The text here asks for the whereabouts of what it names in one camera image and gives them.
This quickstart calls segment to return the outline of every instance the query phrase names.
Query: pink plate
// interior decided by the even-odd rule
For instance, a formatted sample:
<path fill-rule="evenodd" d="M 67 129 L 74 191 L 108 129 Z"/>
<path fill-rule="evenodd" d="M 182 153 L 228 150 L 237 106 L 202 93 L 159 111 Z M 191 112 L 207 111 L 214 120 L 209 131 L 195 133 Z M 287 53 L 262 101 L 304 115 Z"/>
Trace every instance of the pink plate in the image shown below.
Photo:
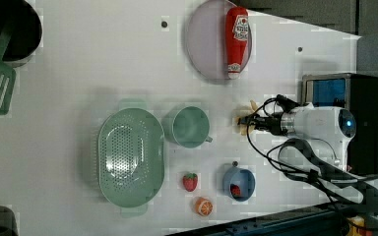
<path fill-rule="evenodd" d="M 193 66 L 208 79 L 229 79 L 225 50 L 225 16 L 235 5 L 226 0 L 210 0 L 196 9 L 186 32 L 186 46 Z M 251 54 L 251 31 L 241 70 Z"/>

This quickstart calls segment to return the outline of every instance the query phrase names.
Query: red ketchup bottle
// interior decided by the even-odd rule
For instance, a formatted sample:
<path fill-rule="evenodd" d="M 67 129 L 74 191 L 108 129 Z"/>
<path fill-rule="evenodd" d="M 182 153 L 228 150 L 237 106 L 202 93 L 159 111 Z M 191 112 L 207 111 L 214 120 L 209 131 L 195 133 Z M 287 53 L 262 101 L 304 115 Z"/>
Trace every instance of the red ketchup bottle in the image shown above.
<path fill-rule="evenodd" d="M 238 79 L 245 46 L 248 41 L 248 13 L 245 8 L 234 7 L 226 14 L 225 45 L 228 62 L 228 76 Z"/>

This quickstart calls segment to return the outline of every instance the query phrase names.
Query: orange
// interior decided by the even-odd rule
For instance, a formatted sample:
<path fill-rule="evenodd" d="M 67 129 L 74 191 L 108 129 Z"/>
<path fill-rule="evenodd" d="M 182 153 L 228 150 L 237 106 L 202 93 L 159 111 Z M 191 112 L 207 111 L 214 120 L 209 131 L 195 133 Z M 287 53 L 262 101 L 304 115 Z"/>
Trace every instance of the orange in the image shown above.
<path fill-rule="evenodd" d="M 213 204 L 207 199 L 199 198 L 195 203 L 195 210 L 200 215 L 207 216 L 213 211 Z"/>

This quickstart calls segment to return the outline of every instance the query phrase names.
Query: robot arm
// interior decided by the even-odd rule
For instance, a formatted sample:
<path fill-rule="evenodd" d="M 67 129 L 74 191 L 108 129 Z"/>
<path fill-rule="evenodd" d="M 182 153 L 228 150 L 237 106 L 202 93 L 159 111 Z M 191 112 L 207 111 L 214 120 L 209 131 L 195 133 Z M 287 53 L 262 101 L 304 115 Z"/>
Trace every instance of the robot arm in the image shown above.
<path fill-rule="evenodd" d="M 288 178 L 309 183 L 340 202 L 355 204 L 358 211 L 378 218 L 378 179 L 347 172 L 347 147 L 356 133 L 352 114 L 340 107 L 299 106 L 281 95 L 272 101 L 278 103 L 282 113 L 269 117 L 254 113 L 241 118 L 238 124 L 292 138 L 281 147 L 279 162 L 306 174 L 285 172 Z"/>

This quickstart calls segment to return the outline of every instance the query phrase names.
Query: green basket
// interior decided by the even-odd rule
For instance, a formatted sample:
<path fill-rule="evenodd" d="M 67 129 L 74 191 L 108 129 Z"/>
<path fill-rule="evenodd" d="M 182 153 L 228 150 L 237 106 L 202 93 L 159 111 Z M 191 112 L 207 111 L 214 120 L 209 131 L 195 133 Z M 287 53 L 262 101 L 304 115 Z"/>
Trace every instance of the green basket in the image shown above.
<path fill-rule="evenodd" d="M 99 185 L 125 216 L 147 210 L 164 179 L 164 132 L 142 108 L 125 108 L 109 117 L 98 138 Z"/>

